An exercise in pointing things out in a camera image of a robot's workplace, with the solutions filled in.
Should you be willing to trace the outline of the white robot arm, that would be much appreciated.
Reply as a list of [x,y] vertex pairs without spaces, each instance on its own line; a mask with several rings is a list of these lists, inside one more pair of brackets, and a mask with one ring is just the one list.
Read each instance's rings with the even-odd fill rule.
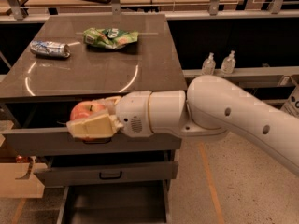
[[80,102],[66,127],[73,137],[88,141],[116,132],[133,138],[167,133],[208,141],[232,132],[299,174],[299,119],[221,77],[197,77],[186,91],[135,91]]

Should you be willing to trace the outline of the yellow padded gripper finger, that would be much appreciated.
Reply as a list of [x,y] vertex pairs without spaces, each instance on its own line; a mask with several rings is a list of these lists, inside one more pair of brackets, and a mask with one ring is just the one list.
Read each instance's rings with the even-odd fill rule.
[[123,125],[116,115],[98,113],[68,121],[66,127],[74,138],[92,140],[112,137]]
[[93,106],[97,109],[114,109],[116,104],[121,100],[120,96],[111,96],[93,100]]

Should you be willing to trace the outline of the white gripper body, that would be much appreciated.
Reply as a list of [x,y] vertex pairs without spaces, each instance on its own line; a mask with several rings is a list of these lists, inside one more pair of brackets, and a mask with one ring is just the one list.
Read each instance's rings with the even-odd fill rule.
[[121,131],[129,137],[150,137],[150,91],[135,91],[123,96],[116,104],[116,115],[122,124]]

